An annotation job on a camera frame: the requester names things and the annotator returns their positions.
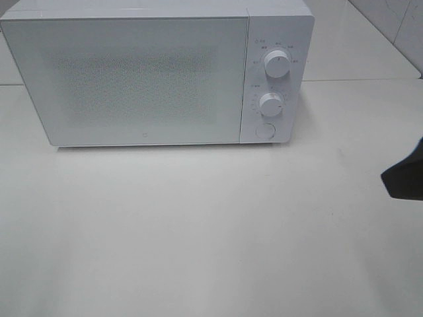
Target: knob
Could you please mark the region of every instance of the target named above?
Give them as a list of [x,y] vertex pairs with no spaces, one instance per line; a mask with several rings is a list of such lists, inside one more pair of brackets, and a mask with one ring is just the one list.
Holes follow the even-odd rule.
[[282,50],[272,51],[264,58],[266,74],[273,78],[285,76],[291,67],[291,59],[288,53]]
[[256,135],[259,139],[267,139],[270,140],[276,134],[276,128],[271,123],[264,123],[257,127]]
[[282,111],[284,99],[273,92],[265,94],[260,98],[260,111],[263,116],[275,117]]

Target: black object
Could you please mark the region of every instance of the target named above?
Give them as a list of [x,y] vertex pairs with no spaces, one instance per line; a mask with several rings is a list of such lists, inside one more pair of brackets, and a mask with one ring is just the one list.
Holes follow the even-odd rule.
[[423,200],[423,138],[406,159],[384,171],[382,180],[392,198]]

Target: tile grout line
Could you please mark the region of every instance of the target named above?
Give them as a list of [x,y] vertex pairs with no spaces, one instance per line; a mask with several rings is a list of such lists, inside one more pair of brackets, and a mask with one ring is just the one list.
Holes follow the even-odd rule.
[[401,27],[403,26],[403,22],[404,22],[405,16],[406,16],[406,14],[408,12],[408,9],[410,8],[411,3],[412,3],[412,0],[408,0],[408,5],[407,5],[407,8],[405,9],[403,18],[401,19],[401,23],[399,24],[399,28],[397,30],[397,34],[395,35],[394,40],[392,41],[392,45],[394,45],[394,47],[397,47],[395,45],[395,42],[397,41],[397,37],[398,37],[399,31],[400,31]]
[[21,87],[21,86],[24,86],[24,84],[0,84],[0,87],[13,87],[13,86]]
[[327,81],[420,81],[422,78],[361,78],[361,79],[307,79],[302,83],[315,83]]

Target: control panel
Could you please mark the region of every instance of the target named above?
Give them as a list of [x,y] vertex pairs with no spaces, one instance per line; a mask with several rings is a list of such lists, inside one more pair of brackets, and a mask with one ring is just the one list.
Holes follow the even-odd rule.
[[314,18],[252,16],[240,143],[290,139]]

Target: microwave door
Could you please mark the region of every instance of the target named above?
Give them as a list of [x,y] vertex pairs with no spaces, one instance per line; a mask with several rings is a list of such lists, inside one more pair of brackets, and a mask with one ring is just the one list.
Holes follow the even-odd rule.
[[239,143],[245,18],[27,20],[2,29],[50,143]]

